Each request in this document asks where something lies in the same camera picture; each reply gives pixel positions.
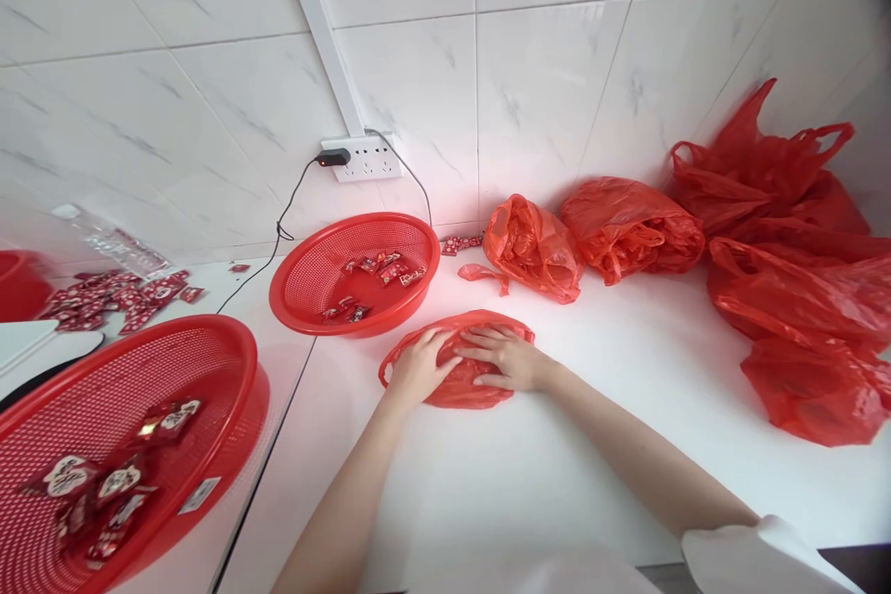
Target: black power cord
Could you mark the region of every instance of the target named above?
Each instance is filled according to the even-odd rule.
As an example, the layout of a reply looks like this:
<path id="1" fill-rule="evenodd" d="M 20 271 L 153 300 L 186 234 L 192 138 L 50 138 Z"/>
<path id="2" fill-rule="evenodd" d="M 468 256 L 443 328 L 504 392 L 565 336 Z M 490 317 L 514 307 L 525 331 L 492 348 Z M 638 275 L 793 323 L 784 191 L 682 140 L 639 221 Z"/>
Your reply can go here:
<path id="1" fill-rule="evenodd" d="M 387 147 L 390 149 L 390 151 L 393 153 L 393 155 L 400 162 L 402 162 L 403 166 L 405 166 L 405 168 L 408 170 L 408 173 L 411 174 L 411 177 L 413 179 L 415 179 L 415 181 L 418 183 L 421 191 L 424 193 L 424 199 L 427 201 L 428 223 L 430 223 L 430 227 L 433 227 L 433 214 L 431 213 L 431 208 L 430 208 L 430 198 L 427 196 L 427 188 L 424 187 L 424 185 L 420 182 L 420 179 L 418 179 L 418 177 L 415 175 L 415 173 L 411 171 L 411 167 L 409 167 L 406 164 L 406 162 L 402 159 L 402 156 L 400 156 L 399 153 L 396 152 L 396 149 L 393 147 L 393 144 L 390 143 L 390 140 L 387 139 L 381 132 L 379 132 L 378 130 L 375 130 L 374 128 L 366 128 L 365 134 L 366 135 L 376 135 L 376 136 L 380 137 L 383 140 L 383 143 L 386 144 Z M 247 279 L 245 279 L 244 283 L 242 283 L 237 288 L 235 288 L 235 291 L 232 294 L 230 294 L 228 297 L 226 297 L 226 301 L 223 302 L 223 304 L 216 310 L 217 314 L 219 314 L 224 308 L 226 308 L 226 305 L 229 303 L 229 300 L 231 300 L 233 297 L 235 297 L 242 288 L 244 288 L 248 283 L 250 283 L 252 278 L 254 278 L 257 274 L 259 274 L 260 272 L 262 272 L 264 269 L 266 269 L 268 266 L 270 266 L 272 264 L 272 261 L 276 259 L 276 253 L 278 252 L 278 244 L 281 242 L 282 239 L 284 239 L 285 241 L 294 241 L 293 235 L 290 232 L 288 232 L 287 230 L 285 230 L 284 227 L 281 226 L 281 221 L 284 220 L 285 215 L 288 213 L 288 209 L 290 209 L 291 205 L 294 203 L 294 196 L 297 194 L 297 188 L 299 188 L 300 184 L 303 182 L 303 178 L 306 176 L 306 172 L 309 170 L 309 166 L 313 162 L 318 162 L 323 167 L 328 167 L 328 166 L 332 166 L 332 165 L 345 165 L 349 161 L 350 161 L 349 151 L 347 151 L 345 148 L 338 148 L 338 149 L 334 149 L 334 150 L 322 151 L 317 156 L 315 156 L 310 162 L 308 162 L 306 164 L 306 166 L 303 168 L 303 173 L 300 175 L 300 180 L 297 181 L 297 185 L 294 186 L 294 190 L 291 191 L 291 198 L 288 200 L 288 204 L 285 206 L 284 211 L 281 212 L 281 216 L 279 216 L 278 220 L 276 221 L 276 245 L 272 249 L 272 254 L 269 256 L 269 259 L 266 260 L 265 265 L 263 265 L 262 267 L 257 269 L 250 276 L 248 276 Z"/>

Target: power adapter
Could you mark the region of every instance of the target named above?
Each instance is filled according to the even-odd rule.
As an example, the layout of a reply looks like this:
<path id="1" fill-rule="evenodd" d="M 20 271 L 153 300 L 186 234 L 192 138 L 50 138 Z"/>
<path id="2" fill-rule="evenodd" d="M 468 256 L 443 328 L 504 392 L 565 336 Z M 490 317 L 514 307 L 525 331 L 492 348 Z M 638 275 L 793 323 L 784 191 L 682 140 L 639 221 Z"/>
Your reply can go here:
<path id="1" fill-rule="evenodd" d="M 351 157 L 348 148 L 326 148 L 319 151 L 316 162 L 322 167 L 337 167 L 348 164 Z"/>

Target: red plastic colander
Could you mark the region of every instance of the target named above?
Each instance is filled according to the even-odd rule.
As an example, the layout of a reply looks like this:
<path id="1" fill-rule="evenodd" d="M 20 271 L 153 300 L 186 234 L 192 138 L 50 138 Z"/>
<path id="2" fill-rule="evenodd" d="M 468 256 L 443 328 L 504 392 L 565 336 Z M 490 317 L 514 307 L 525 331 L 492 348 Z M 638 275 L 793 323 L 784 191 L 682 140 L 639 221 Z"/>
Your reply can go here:
<path id="1" fill-rule="evenodd" d="M 59 499 L 19 486 L 61 455 L 102 463 L 126 444 L 149 407 L 203 402 L 179 445 L 151 451 L 157 485 L 132 533 L 100 571 L 80 548 L 60 553 Z M 227 316 L 189 316 L 110 345 L 0 415 L 0 591 L 97 594 L 172 548 L 207 514 L 251 454 L 269 406 L 269 383 L 251 332 Z M 197 510 L 178 514 L 204 481 L 219 478 Z"/>
<path id="2" fill-rule="evenodd" d="M 427 275 L 410 284 L 384 286 L 371 274 L 355 269 L 350 260 L 400 252 L 409 270 L 423 267 Z M 278 267 L 269 288 L 272 312 L 286 326 L 303 334 L 357 337 L 381 334 L 405 322 L 424 301 L 439 267 L 439 239 L 433 229 L 406 213 L 377 212 L 347 218 L 316 232 L 295 248 Z M 322 312 L 352 295 L 371 306 L 358 322 L 326 322 Z"/>

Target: power outlet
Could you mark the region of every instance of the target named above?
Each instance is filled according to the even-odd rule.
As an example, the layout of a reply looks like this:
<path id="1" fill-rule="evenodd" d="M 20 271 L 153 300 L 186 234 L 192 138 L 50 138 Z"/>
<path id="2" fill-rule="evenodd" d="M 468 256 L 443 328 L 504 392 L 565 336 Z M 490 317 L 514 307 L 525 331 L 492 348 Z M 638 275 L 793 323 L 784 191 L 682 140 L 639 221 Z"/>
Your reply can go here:
<path id="1" fill-rule="evenodd" d="M 407 160 L 405 147 L 397 144 L 393 133 L 384 133 L 394 145 L 403 160 Z M 343 139 L 322 139 L 323 149 L 347 149 L 350 163 L 332 167 L 338 181 L 375 181 L 385 178 L 402 178 L 406 175 L 402 162 L 378 136 L 344 137 Z"/>

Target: finger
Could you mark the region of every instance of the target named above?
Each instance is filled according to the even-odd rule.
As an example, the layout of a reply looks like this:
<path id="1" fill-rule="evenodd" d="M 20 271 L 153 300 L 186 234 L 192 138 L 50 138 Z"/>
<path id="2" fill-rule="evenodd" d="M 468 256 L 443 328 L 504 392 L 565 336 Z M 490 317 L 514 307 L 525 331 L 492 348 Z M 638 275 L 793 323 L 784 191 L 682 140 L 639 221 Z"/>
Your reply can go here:
<path id="1" fill-rule="evenodd" d="M 488 387 L 499 387 L 505 390 L 510 389 L 510 379 L 507 376 L 498 376 L 497 374 L 483 374 L 473 379 L 474 385 L 487 385 Z"/>
<path id="2" fill-rule="evenodd" d="M 499 332 L 504 334 L 506 339 L 519 339 L 520 338 L 513 329 L 511 329 L 505 325 L 497 325 L 496 328 Z"/>
<path id="3" fill-rule="evenodd" d="M 445 378 L 452 372 L 453 368 L 457 367 L 463 361 L 464 361 L 463 357 L 455 355 L 448 362 L 446 362 L 440 368 L 438 368 L 436 370 L 436 374 Z"/>
<path id="4" fill-rule="evenodd" d="M 439 328 L 430 328 L 425 330 L 424 333 L 420 335 L 418 343 L 428 343 L 430 339 L 432 339 L 439 331 Z"/>
<path id="5" fill-rule="evenodd" d="M 471 332 L 479 334 L 480 336 L 487 336 L 489 339 L 495 339 L 497 341 L 502 341 L 504 339 L 501 332 L 490 328 L 471 328 Z"/>
<path id="6" fill-rule="evenodd" d="M 486 350 L 485 348 L 457 348 L 455 355 L 461 355 L 468 359 L 478 359 L 481 362 L 491 362 L 495 364 L 497 353 L 495 351 Z"/>
<path id="7" fill-rule="evenodd" d="M 430 339 L 430 343 L 428 343 L 427 345 L 429 345 L 433 350 L 438 351 L 440 348 L 443 347 L 443 344 L 445 344 L 451 338 L 452 332 L 441 331 L 439 332 L 439 334 Z"/>
<path id="8" fill-rule="evenodd" d="M 477 336 L 476 334 L 470 334 L 469 332 L 461 332 L 461 339 L 489 349 L 495 348 L 499 343 L 504 341 L 503 339 L 490 339 L 489 337 Z"/>

